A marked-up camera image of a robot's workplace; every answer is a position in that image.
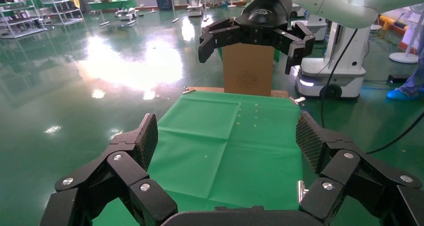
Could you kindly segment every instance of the blue shoe cover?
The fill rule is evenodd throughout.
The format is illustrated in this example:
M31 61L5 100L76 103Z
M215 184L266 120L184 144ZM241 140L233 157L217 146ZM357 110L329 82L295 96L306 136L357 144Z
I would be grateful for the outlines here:
M399 91L399 89L395 89L387 93L387 98L391 100L409 101L418 99L418 96L408 97L406 93Z

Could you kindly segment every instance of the trash bin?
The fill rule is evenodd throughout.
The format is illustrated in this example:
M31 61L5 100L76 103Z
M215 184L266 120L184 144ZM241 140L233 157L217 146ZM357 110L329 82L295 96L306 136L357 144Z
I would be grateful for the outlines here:
M156 0L157 8L160 10L171 10L172 2L171 0Z

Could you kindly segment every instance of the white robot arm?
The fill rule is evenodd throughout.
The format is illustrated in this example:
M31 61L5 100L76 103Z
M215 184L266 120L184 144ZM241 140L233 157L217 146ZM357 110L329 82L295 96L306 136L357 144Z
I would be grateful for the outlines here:
M378 14L424 3L424 0L292 0L310 14L324 17L345 27L370 26Z

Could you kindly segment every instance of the green table cover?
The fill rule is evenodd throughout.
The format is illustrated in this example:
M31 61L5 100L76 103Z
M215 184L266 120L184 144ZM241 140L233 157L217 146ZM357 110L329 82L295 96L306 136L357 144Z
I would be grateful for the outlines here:
M113 0L112 2L89 2L91 10L129 9L137 7L136 0Z
M182 95L158 122L150 178L177 202L179 212L255 205L297 210L296 182L303 178L295 141L300 112L287 98ZM137 225L118 200L94 225L115 224Z

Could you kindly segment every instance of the orange object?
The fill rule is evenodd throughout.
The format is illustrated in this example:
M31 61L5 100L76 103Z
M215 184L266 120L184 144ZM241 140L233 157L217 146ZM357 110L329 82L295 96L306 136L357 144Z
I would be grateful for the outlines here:
M381 15L380 16L380 19L382 20L382 21L384 21L384 25L383 25L383 30L388 30L389 29L389 27L390 27L390 25L393 25L393 24L395 24L395 21L393 20L393 19L391 19L391 18L388 18L388 17L386 17L386 16L384 16L384 15Z

